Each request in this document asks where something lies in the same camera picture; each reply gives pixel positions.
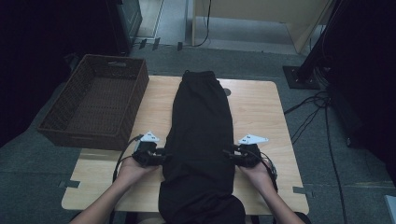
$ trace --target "brown woven basket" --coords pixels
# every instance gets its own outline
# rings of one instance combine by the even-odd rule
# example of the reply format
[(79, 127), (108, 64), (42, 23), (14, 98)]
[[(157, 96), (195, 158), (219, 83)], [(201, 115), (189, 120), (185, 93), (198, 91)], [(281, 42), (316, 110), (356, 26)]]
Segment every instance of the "brown woven basket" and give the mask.
[(144, 59), (85, 55), (37, 130), (59, 147), (124, 150), (148, 83)]

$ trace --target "floor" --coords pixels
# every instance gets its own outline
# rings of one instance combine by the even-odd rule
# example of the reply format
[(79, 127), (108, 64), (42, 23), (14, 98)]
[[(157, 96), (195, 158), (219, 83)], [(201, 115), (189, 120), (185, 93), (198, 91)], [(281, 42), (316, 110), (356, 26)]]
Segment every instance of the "floor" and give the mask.
[[(156, 38), (160, 38), (159, 44), (162, 45), (176, 46), (181, 42), (184, 46), (190, 46), (192, 1), (163, 0), (163, 5), (159, 2), (161, 0), (140, 0), (143, 22), (137, 42), (139, 39), (147, 39), (148, 43), (154, 43)], [(154, 27), (154, 35), (146, 34), (148, 23)], [(201, 48), (297, 54), (284, 23), (210, 18), (209, 28), (208, 39)], [(322, 26), (317, 28), (310, 44), (305, 46), (301, 54), (309, 53), (322, 30)], [(197, 19), (196, 34), (195, 43), (203, 43), (206, 36), (206, 18)]]

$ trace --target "human hand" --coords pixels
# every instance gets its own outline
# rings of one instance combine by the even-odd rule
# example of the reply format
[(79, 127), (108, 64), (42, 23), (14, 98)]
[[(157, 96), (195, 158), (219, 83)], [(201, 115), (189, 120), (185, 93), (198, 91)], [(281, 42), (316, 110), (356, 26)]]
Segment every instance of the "human hand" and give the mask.
[[(271, 167), (271, 164), (268, 161), (264, 162), (268, 167)], [(253, 168), (239, 166), (239, 169), (248, 177), (256, 189), (274, 189), (271, 176), (268, 174), (267, 168), (261, 162)]]
[(143, 168), (134, 158), (128, 157), (123, 160), (116, 181), (122, 181), (130, 187), (144, 175), (156, 169), (158, 169), (158, 166)]

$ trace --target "handheld controller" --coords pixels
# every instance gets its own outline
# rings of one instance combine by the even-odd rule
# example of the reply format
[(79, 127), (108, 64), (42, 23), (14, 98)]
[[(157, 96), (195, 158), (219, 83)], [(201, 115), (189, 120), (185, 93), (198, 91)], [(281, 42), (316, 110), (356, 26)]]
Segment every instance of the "handheld controller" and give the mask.
[(142, 167), (162, 165), (170, 157), (164, 148), (157, 148), (156, 141), (159, 139), (148, 132), (137, 143), (132, 157)]
[[(228, 156), (228, 158), (230, 158), (230, 160), (237, 166), (253, 168), (257, 164), (262, 162), (262, 164), (264, 164), (265, 168), (267, 169), (268, 174), (271, 177), (274, 188), (277, 191), (276, 168), (275, 168), (274, 164), (272, 163), (272, 161), (265, 154), (263, 154), (263, 155), (266, 158), (262, 157), (262, 153), (260, 152), (260, 149), (257, 146), (257, 143), (267, 142), (267, 141), (268, 141), (267, 138), (261, 138), (259, 136), (254, 136), (254, 135), (248, 134), (243, 139), (239, 140), (239, 143), (241, 145), (233, 146), (233, 153), (230, 153), (227, 150), (223, 150), (223, 151), (226, 154), (226, 156)], [(270, 167), (267, 164), (265, 164), (265, 162), (263, 160), (267, 160), (270, 163)]]

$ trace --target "black garment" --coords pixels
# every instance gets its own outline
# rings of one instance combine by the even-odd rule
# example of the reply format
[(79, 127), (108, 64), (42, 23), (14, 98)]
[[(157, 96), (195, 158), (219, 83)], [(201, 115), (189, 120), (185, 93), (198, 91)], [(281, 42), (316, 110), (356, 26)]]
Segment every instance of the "black garment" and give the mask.
[(233, 119), (213, 72), (186, 72), (173, 104), (159, 210), (168, 223), (245, 223), (233, 193)]

